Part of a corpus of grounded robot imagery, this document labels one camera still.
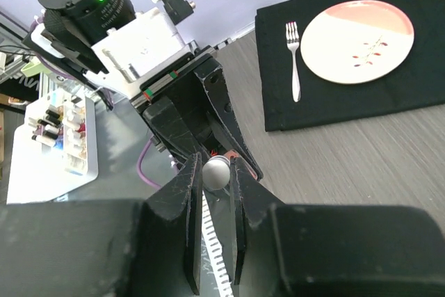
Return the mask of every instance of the black cloth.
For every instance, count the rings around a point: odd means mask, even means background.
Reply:
[[[255,20],[266,131],[291,130],[385,115],[445,103],[445,0],[381,0],[414,25],[405,61],[381,79],[340,85],[316,76],[297,50],[301,100],[292,98],[291,53],[285,23],[301,33],[323,10],[352,0],[289,0],[257,11]]]

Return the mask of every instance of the white ruler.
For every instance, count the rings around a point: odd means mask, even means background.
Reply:
[[[223,247],[216,236],[204,191],[202,192],[202,236],[204,237],[220,297],[233,297],[230,279],[223,261]]]

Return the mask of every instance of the plate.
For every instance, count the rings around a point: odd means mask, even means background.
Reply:
[[[414,27],[397,7],[377,0],[340,3],[324,10],[302,35],[301,55],[320,78],[365,83],[398,67],[414,43]]]

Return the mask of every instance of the silver fork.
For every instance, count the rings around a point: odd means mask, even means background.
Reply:
[[[295,53],[300,46],[300,37],[298,36],[296,22],[286,24],[287,49],[292,53],[292,95],[295,102],[301,99],[300,80],[298,78],[297,61]]]

